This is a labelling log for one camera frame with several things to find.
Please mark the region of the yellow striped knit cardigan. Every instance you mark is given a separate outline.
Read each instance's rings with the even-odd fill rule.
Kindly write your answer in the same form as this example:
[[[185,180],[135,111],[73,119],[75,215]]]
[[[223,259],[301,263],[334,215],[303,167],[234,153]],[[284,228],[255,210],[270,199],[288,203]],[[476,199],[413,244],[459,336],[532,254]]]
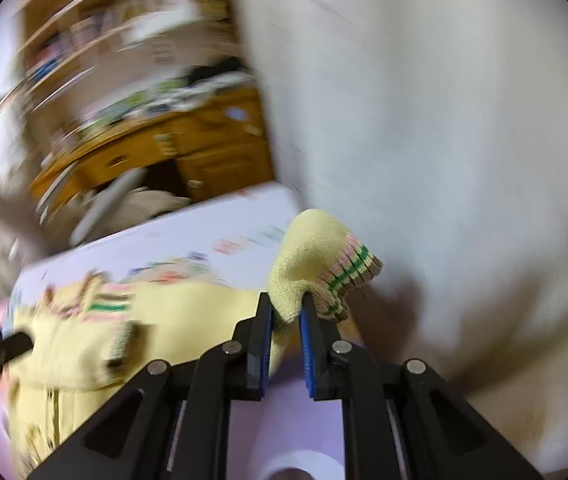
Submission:
[[[383,263],[346,226],[307,209],[286,230],[267,292],[274,307],[270,370],[298,344],[294,321],[306,292],[322,318],[349,316],[345,297]],[[256,290],[200,278],[106,282],[90,273],[51,288],[13,314],[34,348],[10,367],[6,400],[16,474],[25,478],[147,362],[196,360],[256,313]]]

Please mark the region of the cartoon print bed sheet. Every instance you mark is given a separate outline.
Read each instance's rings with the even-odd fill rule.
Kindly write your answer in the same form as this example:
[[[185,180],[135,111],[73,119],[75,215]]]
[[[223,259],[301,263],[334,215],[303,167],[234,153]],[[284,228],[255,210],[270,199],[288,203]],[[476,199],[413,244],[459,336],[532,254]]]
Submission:
[[[346,318],[380,262],[342,222],[277,183],[228,194],[34,263],[6,324],[34,348],[1,387],[15,479],[39,466],[146,362],[179,364],[228,340],[260,292],[275,304],[271,362],[292,345],[304,292]]]

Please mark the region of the white ergonomic office chair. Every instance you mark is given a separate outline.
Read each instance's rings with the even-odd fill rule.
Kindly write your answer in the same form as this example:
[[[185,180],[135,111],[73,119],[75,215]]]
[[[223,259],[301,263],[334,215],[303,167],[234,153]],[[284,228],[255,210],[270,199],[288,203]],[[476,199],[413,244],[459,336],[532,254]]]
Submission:
[[[75,172],[75,165],[64,169],[34,205],[0,194],[0,225],[40,258],[95,240],[146,176],[144,168],[129,169],[83,205],[79,197],[62,200],[62,192]]]

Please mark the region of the wooden desk with drawers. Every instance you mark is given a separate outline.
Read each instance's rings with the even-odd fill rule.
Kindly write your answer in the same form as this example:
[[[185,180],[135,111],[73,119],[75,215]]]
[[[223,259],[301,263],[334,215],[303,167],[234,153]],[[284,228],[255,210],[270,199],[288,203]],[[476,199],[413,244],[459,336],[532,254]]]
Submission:
[[[273,180],[258,90],[223,90],[194,110],[125,120],[71,152],[57,155],[34,178],[29,192],[41,198],[63,170],[74,166],[58,199],[65,203],[129,169],[167,160],[178,172],[169,182],[182,182],[194,202]]]

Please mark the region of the white leaf print curtain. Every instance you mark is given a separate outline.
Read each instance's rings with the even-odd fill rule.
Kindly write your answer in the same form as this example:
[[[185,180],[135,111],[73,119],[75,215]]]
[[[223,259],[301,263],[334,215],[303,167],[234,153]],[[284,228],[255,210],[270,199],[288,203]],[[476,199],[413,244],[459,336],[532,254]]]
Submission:
[[[278,180],[384,268],[350,304],[568,479],[568,0],[240,0]]]

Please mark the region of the wooden bookshelf hutch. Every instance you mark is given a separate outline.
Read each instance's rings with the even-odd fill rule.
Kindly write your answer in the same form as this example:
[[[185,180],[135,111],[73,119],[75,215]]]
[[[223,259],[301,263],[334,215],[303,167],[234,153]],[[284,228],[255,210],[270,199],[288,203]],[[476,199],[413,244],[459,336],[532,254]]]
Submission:
[[[161,106],[192,68],[241,58],[235,0],[26,0],[17,58],[42,136]]]

